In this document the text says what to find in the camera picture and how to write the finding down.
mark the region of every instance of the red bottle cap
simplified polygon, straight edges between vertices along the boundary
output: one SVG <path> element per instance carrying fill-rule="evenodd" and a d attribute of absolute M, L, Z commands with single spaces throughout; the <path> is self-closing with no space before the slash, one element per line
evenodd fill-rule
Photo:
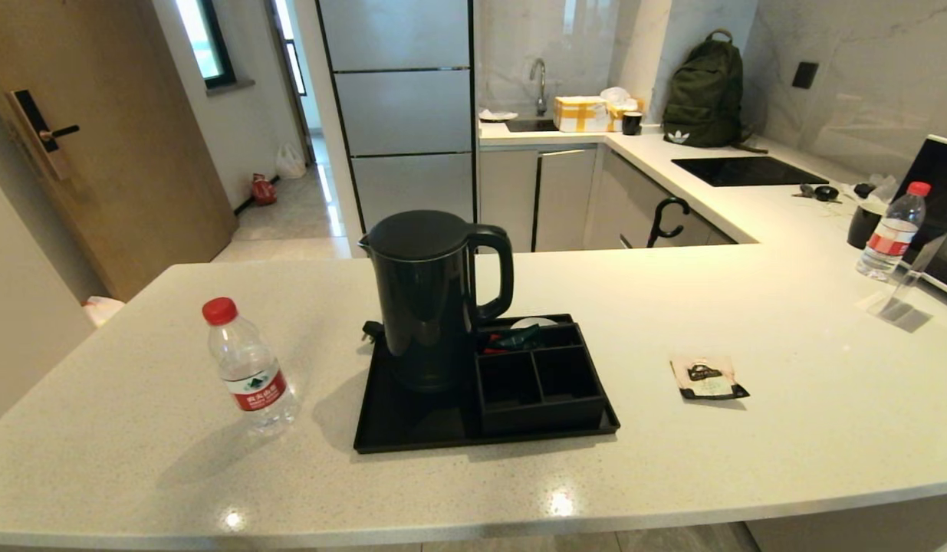
<path fill-rule="evenodd" d="M 207 301 L 200 311 L 203 312 L 207 323 L 212 326 L 223 326 L 238 317 L 238 307 L 228 297 L 213 298 Z"/>
<path fill-rule="evenodd" d="M 920 198 L 925 198 L 929 193 L 929 184 L 926 182 L 911 182 L 909 185 L 909 192 L 913 196 L 919 196 Z"/>

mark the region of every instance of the bottle label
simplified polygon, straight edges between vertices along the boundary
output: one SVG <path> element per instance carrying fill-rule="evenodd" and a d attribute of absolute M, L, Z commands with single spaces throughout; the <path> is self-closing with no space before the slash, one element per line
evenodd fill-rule
<path fill-rule="evenodd" d="M 273 363 L 269 370 L 252 374 L 244 380 L 224 380 L 228 391 L 235 396 L 242 411 L 260 411 L 276 402 L 286 392 L 286 378 L 279 370 L 279 363 Z"/>
<path fill-rule="evenodd" d="M 869 247 L 883 255 L 902 256 L 909 248 L 912 236 L 915 234 L 915 227 L 910 231 L 900 231 L 891 226 L 886 226 L 884 222 L 879 223 L 875 234 L 872 234 L 872 238 L 869 238 Z"/>

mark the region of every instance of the adidas logo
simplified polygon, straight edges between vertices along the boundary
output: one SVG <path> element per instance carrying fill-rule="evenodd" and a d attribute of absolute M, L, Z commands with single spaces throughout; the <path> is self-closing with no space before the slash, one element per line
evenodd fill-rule
<path fill-rule="evenodd" d="M 667 133 L 667 139 L 673 143 L 684 143 L 684 140 L 687 140 L 688 136 L 691 136 L 691 133 L 684 133 L 682 135 L 681 130 L 674 130 L 673 133 Z"/>

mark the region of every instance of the green backpack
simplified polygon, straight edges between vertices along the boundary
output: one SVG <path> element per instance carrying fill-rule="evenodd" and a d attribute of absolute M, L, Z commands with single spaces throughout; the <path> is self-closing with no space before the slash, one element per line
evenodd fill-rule
<path fill-rule="evenodd" d="M 728 36 L 728 42 L 713 35 Z M 724 28 L 695 46 L 670 78 L 663 110 L 663 139 L 684 146 L 721 147 L 743 140 L 742 57 Z"/>

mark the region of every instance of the electric kettle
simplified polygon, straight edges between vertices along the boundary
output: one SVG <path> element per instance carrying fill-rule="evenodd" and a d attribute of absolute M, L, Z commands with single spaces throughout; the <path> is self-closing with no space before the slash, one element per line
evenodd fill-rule
<path fill-rule="evenodd" d="M 379 222 L 358 245 L 374 265 L 397 382 L 421 393 L 455 387 L 472 370 L 477 325 L 511 306 L 515 266 L 507 232 L 442 211 L 406 211 Z M 483 305 L 476 300 L 477 247 L 500 258 L 501 292 Z"/>

